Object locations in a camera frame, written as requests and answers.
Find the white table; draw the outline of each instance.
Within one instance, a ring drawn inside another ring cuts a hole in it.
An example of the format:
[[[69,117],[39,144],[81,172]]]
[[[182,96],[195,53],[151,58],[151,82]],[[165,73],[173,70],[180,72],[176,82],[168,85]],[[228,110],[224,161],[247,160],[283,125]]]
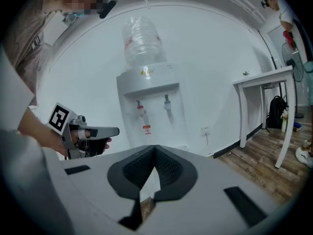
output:
[[[233,85],[238,85],[239,88],[239,97],[241,105],[241,133],[240,133],[240,148],[244,148],[246,145],[246,136],[247,136],[247,123],[248,123],[248,108],[246,102],[246,95],[244,88],[252,86],[262,86],[267,83],[273,82],[286,82],[287,88],[287,97],[289,103],[289,117],[288,117],[288,126],[286,130],[285,140],[280,151],[278,160],[275,164],[276,168],[279,168],[283,162],[283,159],[287,153],[287,149],[290,143],[293,122],[294,122],[294,111],[295,111],[295,93],[294,93],[294,83],[292,77],[292,66],[284,67],[277,70],[272,70],[257,76],[252,76],[237,82],[234,82]],[[262,87],[262,100],[263,100],[263,113],[262,113],[262,128],[266,127],[266,118],[267,118],[267,104],[265,99],[265,91]]]

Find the water bottle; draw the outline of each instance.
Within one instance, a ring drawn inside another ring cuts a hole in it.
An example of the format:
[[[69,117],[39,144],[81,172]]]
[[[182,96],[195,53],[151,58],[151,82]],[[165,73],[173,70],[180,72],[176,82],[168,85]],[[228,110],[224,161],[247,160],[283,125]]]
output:
[[[146,17],[131,17],[124,25],[124,55],[129,68],[167,62],[156,26]]]

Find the wooden floor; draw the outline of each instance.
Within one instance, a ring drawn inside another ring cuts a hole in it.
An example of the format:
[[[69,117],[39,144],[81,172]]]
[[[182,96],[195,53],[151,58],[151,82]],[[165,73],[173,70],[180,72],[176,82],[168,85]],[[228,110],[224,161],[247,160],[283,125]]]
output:
[[[283,204],[298,194],[304,186],[310,170],[295,157],[295,151],[303,140],[312,138],[311,113],[308,108],[299,109],[305,114],[296,119],[302,129],[293,132],[291,142],[279,169],[275,163],[283,146],[285,133],[279,129],[260,130],[250,138],[244,149],[235,148],[217,158],[271,194]]]

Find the wall outlet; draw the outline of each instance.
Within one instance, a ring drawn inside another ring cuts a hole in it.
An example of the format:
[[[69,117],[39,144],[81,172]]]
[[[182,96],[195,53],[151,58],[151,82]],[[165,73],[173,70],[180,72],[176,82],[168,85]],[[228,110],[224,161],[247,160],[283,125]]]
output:
[[[210,134],[210,126],[204,126],[201,128],[201,136],[209,135]]]

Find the baseboard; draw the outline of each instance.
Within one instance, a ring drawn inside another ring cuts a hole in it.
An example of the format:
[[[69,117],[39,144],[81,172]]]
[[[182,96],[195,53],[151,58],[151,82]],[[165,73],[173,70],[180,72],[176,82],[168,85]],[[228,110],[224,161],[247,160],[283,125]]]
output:
[[[248,140],[249,138],[251,138],[254,134],[256,134],[260,129],[262,128],[262,124],[260,124],[258,127],[256,127],[253,131],[251,131],[247,136],[246,136],[246,140]],[[240,140],[238,140],[237,142],[233,143],[232,145],[218,151],[215,152],[213,154],[213,158],[218,158],[224,154],[226,154],[227,152],[231,151],[232,149],[238,147],[240,145]]]

